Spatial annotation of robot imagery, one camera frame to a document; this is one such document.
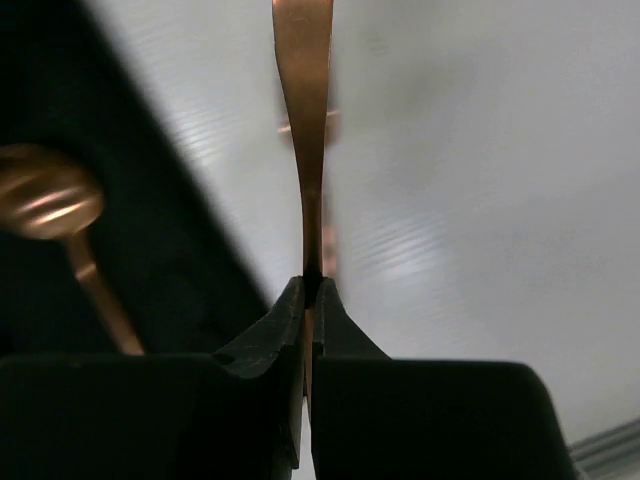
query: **spoon bowl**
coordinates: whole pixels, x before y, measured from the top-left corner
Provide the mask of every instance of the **spoon bowl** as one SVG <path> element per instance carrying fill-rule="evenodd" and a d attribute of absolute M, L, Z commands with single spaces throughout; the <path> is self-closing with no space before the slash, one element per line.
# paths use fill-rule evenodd
<path fill-rule="evenodd" d="M 0 148 L 0 225 L 38 240 L 60 240 L 102 213 L 98 183 L 63 154 L 35 145 Z"/>
<path fill-rule="evenodd" d="M 64 154 L 37 145 L 0 148 L 0 227 L 37 240 L 58 240 L 74 274 L 125 354 L 145 350 L 93 258 L 87 228 L 104 199 L 93 177 Z"/>

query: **black object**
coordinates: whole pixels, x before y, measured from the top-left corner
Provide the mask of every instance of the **black object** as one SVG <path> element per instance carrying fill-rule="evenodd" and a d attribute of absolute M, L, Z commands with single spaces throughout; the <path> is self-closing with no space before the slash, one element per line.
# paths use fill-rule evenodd
<path fill-rule="evenodd" d="M 321 284 L 317 305 L 311 430 L 319 480 L 575 479 L 531 369 L 391 360 L 346 315 L 332 280 Z M 0 475 L 290 478 L 299 459 L 303 315 L 296 277 L 268 315 L 213 355 L 7 357 Z"/>
<path fill-rule="evenodd" d="M 109 206 L 93 247 L 161 353 L 110 355 L 58 247 L 0 235 L 0 478 L 289 478 L 300 445 L 302 279 L 263 316 L 76 2 L 0 0 L 0 34 L 0 143 L 62 148 L 103 182 Z M 349 319 L 333 281 L 316 305 L 319 480 L 574 478 L 528 367 L 394 361 Z"/>

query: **gray surface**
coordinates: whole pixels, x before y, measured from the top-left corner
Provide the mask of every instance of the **gray surface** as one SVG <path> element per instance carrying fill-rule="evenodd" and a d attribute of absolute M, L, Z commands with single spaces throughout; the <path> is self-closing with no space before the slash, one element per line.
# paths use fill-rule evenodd
<path fill-rule="evenodd" d="M 267 0 L 87 0 L 274 298 L 300 271 Z M 395 356 L 516 359 L 568 441 L 640 411 L 640 3 L 335 0 L 351 315 Z"/>
<path fill-rule="evenodd" d="M 614 480 L 640 480 L 640 472 L 630 472 L 620 477 L 615 477 Z"/>

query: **copper spoon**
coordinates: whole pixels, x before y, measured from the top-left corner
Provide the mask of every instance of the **copper spoon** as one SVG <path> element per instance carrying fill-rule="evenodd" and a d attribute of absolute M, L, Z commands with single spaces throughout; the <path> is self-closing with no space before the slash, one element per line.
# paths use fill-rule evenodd
<path fill-rule="evenodd" d="M 272 0 L 276 63 L 298 166 L 303 223 L 305 363 L 311 399 L 313 306 L 322 281 L 324 162 L 333 0 Z"/>
<path fill-rule="evenodd" d="M 98 184 L 63 154 L 36 145 L 0 148 L 0 226 L 27 238 L 62 242 L 76 279 L 119 350 L 141 355 L 144 348 L 89 246 L 87 228 L 103 208 Z"/>
<path fill-rule="evenodd" d="M 333 75 L 329 80 L 329 99 L 327 105 L 327 124 L 324 133 L 325 151 L 336 142 L 338 137 L 338 123 L 340 110 L 335 107 L 335 97 L 332 95 L 331 85 L 333 83 Z M 291 138 L 291 125 L 286 114 L 284 98 L 282 99 L 283 122 L 278 128 L 278 134 L 290 147 L 293 147 L 293 139 Z M 336 229 L 333 222 L 333 215 L 330 208 L 330 195 L 327 191 L 326 179 L 323 179 L 322 187 L 322 274 L 325 277 L 333 278 L 336 284 L 338 281 L 338 260 L 336 254 Z"/>

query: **spoon handle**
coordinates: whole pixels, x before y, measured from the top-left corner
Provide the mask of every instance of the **spoon handle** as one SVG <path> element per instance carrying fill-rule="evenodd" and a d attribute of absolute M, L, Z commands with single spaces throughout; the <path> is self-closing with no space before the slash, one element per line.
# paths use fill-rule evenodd
<path fill-rule="evenodd" d="M 127 314 L 122 310 L 116 296 L 98 271 L 86 229 L 66 237 L 64 243 L 76 279 L 98 309 L 104 328 L 120 352 L 128 355 L 143 355 L 144 348 Z"/>
<path fill-rule="evenodd" d="M 322 281 L 322 169 L 329 97 L 333 0 L 273 0 L 276 63 L 302 197 L 305 301 Z"/>

